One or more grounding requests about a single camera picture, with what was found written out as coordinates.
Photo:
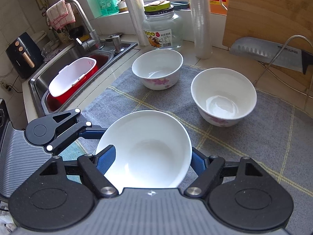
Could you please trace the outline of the glass jar with green lid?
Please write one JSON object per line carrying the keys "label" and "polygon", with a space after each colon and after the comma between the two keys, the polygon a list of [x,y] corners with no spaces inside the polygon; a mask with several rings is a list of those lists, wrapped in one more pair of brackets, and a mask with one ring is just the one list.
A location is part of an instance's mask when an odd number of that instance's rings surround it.
{"label": "glass jar with green lid", "polygon": [[183,20],[169,0],[144,5],[143,31],[156,49],[178,49],[183,41]]}

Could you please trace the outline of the black air fryer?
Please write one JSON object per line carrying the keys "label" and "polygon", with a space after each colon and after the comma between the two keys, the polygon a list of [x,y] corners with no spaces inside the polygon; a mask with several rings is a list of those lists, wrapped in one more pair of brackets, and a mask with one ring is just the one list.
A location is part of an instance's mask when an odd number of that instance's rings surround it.
{"label": "black air fryer", "polygon": [[5,52],[22,79],[34,74],[44,61],[41,50],[27,32],[17,37]]}

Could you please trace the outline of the plastic wrap roll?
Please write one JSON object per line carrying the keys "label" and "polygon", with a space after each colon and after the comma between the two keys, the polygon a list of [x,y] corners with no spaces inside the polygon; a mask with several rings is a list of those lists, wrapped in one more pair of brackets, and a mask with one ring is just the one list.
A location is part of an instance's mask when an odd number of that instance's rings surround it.
{"label": "plastic wrap roll", "polygon": [[189,0],[196,57],[206,60],[212,56],[211,11],[209,0]]}
{"label": "plastic wrap roll", "polygon": [[148,42],[148,38],[143,30],[143,22],[145,20],[143,0],[125,0],[125,2],[139,41],[139,45],[149,46],[150,44]]}

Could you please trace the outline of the plastic wrap roll right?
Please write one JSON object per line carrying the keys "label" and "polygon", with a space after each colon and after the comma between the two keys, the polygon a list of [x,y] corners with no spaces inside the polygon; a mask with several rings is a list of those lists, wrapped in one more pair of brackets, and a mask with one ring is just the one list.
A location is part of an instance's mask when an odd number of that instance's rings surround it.
{"label": "plastic wrap roll right", "polygon": [[189,0],[196,57],[206,60],[212,56],[211,11],[209,0]]}

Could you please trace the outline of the steel soap dispenser pump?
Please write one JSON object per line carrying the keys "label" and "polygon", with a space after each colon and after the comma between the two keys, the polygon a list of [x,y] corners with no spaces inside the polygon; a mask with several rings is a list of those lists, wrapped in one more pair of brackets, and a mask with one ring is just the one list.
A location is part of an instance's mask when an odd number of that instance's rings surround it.
{"label": "steel soap dispenser pump", "polygon": [[121,36],[123,35],[122,32],[117,32],[114,34],[111,34],[105,38],[106,42],[112,42],[114,47],[115,47],[115,54],[120,54],[123,50],[124,47],[122,46],[121,42]]}

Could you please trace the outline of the plastic wrap roll left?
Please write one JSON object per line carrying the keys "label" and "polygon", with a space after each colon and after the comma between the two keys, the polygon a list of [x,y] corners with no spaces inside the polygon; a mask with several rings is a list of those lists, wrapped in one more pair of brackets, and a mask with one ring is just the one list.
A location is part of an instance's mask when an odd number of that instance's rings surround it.
{"label": "plastic wrap roll left", "polygon": [[139,41],[139,45],[149,46],[150,44],[148,42],[148,38],[143,30],[143,22],[145,20],[143,0],[125,0],[125,2]]}

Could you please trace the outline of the pink checked dish cloth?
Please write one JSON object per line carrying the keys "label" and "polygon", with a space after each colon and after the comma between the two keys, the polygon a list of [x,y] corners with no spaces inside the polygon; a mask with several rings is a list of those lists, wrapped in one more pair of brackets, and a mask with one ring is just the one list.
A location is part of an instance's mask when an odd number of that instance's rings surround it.
{"label": "pink checked dish cloth", "polygon": [[55,30],[76,22],[72,7],[65,0],[60,0],[47,9],[46,15],[50,26]]}

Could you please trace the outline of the red washing basin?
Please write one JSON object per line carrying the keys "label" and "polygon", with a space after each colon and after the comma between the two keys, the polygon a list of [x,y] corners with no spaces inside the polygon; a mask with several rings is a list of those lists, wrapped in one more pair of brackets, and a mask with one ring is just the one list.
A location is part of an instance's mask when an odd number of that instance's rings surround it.
{"label": "red washing basin", "polygon": [[50,111],[60,108],[109,59],[106,54],[91,54],[66,65],[52,79],[48,87],[47,108]]}

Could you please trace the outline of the stainless steel sink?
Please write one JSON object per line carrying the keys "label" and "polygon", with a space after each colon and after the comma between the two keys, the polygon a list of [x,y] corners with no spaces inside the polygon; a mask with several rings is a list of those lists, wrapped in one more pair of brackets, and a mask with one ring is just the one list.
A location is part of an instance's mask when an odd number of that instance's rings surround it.
{"label": "stainless steel sink", "polygon": [[70,45],[59,52],[29,80],[38,117],[64,111],[100,74],[136,46],[136,42],[122,41],[118,51],[112,41],[102,41],[98,50]]}

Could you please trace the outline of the small potted plant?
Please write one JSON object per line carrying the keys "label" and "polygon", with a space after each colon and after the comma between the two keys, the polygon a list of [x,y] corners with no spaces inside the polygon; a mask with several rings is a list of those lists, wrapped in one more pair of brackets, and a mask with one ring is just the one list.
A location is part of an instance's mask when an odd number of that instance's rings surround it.
{"label": "small potted plant", "polygon": [[118,4],[117,5],[118,5],[119,13],[128,11],[128,8],[127,8],[125,0],[118,0]]}

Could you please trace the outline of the white plastic colander basket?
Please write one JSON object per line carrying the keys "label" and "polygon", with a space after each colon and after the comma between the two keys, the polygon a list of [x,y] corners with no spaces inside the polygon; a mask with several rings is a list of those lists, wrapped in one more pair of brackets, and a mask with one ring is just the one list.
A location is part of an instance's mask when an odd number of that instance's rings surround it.
{"label": "white plastic colander basket", "polygon": [[51,81],[48,88],[50,94],[54,98],[63,96],[87,75],[91,75],[96,65],[97,61],[91,57],[82,57],[66,65]]}

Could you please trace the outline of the steel sink faucet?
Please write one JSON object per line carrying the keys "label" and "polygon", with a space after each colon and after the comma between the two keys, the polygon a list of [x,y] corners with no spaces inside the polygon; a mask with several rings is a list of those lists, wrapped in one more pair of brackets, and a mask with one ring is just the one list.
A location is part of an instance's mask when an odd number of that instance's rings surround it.
{"label": "steel sink faucet", "polygon": [[83,22],[85,29],[87,30],[87,33],[89,35],[89,39],[82,42],[78,38],[76,42],[83,47],[84,50],[92,50],[92,49],[100,49],[102,47],[102,44],[100,42],[100,38],[96,32],[96,30],[91,26],[91,23],[89,22],[86,14],[84,13],[80,3],[77,0],[65,0],[66,3],[69,3],[72,7],[72,5],[75,7],[76,11],[78,12],[78,15],[80,16],[81,21]]}

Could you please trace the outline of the bamboo cutting board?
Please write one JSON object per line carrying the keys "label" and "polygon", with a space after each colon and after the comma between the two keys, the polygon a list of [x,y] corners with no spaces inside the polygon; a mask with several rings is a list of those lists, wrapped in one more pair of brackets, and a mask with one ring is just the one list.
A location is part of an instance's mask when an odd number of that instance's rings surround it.
{"label": "bamboo cutting board", "polygon": [[308,87],[312,77],[312,0],[229,0],[223,45],[231,47],[243,37],[254,37],[277,43],[281,47],[295,38],[276,61],[296,56],[291,69],[280,70]]}

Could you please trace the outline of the white floral bowl large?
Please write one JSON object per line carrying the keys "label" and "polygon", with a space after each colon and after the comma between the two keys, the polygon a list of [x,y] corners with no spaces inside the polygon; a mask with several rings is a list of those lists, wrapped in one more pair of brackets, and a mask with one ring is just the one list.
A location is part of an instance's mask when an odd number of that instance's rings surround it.
{"label": "white floral bowl large", "polygon": [[191,94],[202,118],[218,127],[239,123],[257,103],[255,87],[248,78],[219,67],[198,73],[191,83]]}

